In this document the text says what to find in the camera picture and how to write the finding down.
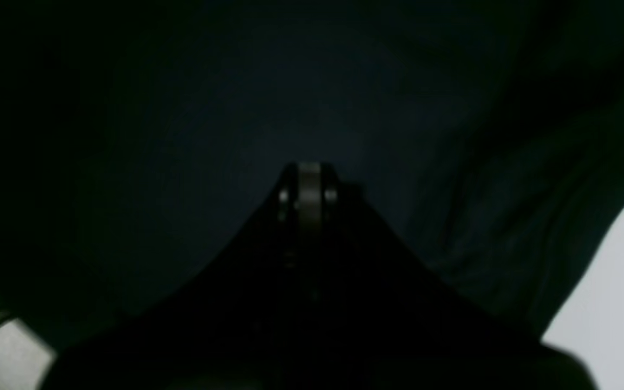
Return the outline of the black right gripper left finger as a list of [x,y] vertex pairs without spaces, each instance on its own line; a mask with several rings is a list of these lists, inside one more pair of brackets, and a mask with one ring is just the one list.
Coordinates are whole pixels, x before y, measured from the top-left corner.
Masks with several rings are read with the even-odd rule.
[[290,361],[312,314],[313,166],[299,162],[192,281],[63,353],[42,388],[181,389],[221,368]]

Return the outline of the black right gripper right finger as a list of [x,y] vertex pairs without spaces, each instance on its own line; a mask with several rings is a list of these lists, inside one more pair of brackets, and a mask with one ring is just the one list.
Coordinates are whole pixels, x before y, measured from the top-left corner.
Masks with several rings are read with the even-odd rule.
[[361,389],[594,389],[574,357],[446,286],[330,165],[312,164],[314,298]]

